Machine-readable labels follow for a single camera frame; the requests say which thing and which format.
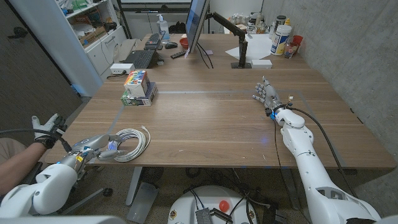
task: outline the wooden table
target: wooden table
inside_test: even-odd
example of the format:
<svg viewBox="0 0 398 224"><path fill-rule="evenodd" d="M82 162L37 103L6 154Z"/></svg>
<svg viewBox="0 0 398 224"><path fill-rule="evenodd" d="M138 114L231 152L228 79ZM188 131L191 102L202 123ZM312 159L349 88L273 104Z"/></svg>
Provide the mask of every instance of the wooden table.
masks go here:
<svg viewBox="0 0 398 224"><path fill-rule="evenodd" d="M172 40L178 42L180 35ZM170 55L182 51L163 49L163 66L148 69L159 92L152 106L123 106L120 96L126 77L108 80L68 128L64 138L74 144L84 138L121 129L141 129L151 133L149 147L127 163L96 164L116 166L177 167L271 167L278 168L274 142L274 122L266 117L264 105L254 99L254 86L265 76L287 101L294 96L294 107L314 115L324 127L343 167L391 169L392 156L350 111L319 72L311 69L300 55L292 59L270 55L272 69L231 69L237 62L226 50L238 46L238 38L224 34L202 34L199 43L211 49L215 69L207 69L198 50L187 58ZM314 148L326 168L337 168L318 126L305 115L306 125L315 136ZM296 167L294 157L282 142L277 126L276 139L282 167ZM121 145L135 148L136 141ZM57 143L46 161L57 162L65 155Z"/></svg>

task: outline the white robotic arm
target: white robotic arm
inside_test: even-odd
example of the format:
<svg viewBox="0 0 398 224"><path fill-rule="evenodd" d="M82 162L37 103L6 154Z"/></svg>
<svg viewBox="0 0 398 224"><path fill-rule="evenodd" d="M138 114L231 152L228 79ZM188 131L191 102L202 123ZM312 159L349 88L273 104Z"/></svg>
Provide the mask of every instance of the white robotic arm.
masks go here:
<svg viewBox="0 0 398 224"><path fill-rule="evenodd" d="M87 161L94 157L104 161L124 154L124 151L100 151L110 141L124 140L118 135L103 134L76 143L61 161L36 176L37 184L12 189L1 202L0 218L56 212L65 204L71 188L84 174Z"/></svg>
<svg viewBox="0 0 398 224"><path fill-rule="evenodd" d="M263 85L258 83L256 86L262 98L253 98L263 102L271 118L282 126L280 133L296 159L312 223L345 224L354 219L379 221L379 214L370 204L347 194L331 181L312 146L314 137L304 125L304 119L286 109L264 77L263 82Z"/></svg>

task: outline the red container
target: red container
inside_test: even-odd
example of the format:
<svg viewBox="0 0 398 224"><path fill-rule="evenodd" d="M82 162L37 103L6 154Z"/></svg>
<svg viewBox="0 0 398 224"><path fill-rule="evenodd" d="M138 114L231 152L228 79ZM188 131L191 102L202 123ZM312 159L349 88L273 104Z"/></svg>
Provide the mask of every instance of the red container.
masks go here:
<svg viewBox="0 0 398 224"><path fill-rule="evenodd" d="M180 44L184 49L188 49L188 38L184 37L180 40Z"/></svg>

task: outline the white box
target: white box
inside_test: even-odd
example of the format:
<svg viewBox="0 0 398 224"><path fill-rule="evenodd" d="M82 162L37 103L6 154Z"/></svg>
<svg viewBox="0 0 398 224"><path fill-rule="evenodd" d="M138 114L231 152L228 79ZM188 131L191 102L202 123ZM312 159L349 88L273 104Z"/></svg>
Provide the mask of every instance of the white box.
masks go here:
<svg viewBox="0 0 398 224"><path fill-rule="evenodd" d="M147 72L133 71L124 82L124 88L131 98L145 97L149 86L149 78Z"/></svg>
<svg viewBox="0 0 398 224"><path fill-rule="evenodd" d="M251 60L251 68L272 68L271 60Z"/></svg>
<svg viewBox="0 0 398 224"><path fill-rule="evenodd" d="M122 74L123 71L126 71L125 74L130 74L130 72L134 71L134 65L131 63L114 63L111 66L111 71L113 75Z"/></svg>

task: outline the robot finger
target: robot finger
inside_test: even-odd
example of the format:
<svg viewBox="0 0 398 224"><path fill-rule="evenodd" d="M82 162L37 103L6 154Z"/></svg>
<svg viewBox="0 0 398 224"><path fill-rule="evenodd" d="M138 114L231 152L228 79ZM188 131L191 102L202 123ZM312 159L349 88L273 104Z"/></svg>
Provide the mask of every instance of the robot finger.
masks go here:
<svg viewBox="0 0 398 224"><path fill-rule="evenodd" d="M263 97L263 98L265 98L266 97L266 95L265 94L263 94L262 93L262 91L261 90L257 90L257 92Z"/></svg>
<svg viewBox="0 0 398 224"><path fill-rule="evenodd" d="M255 89L257 90L257 92L260 91L262 94L267 95L266 91L263 90L262 88L256 86Z"/></svg>
<svg viewBox="0 0 398 224"><path fill-rule="evenodd" d="M264 82L264 86L269 85L269 81L265 77L262 77L262 82Z"/></svg>
<svg viewBox="0 0 398 224"><path fill-rule="evenodd" d="M254 95L253 95L253 98L256 99L256 100L258 100L258 101L260 101L261 103L264 103L264 102L266 101L265 99L263 99L263 98L261 98L261 97L259 97L259 96L254 96Z"/></svg>
<svg viewBox="0 0 398 224"><path fill-rule="evenodd" d="M260 89L265 90L265 86L264 86L263 84L257 83L257 86L258 86Z"/></svg>

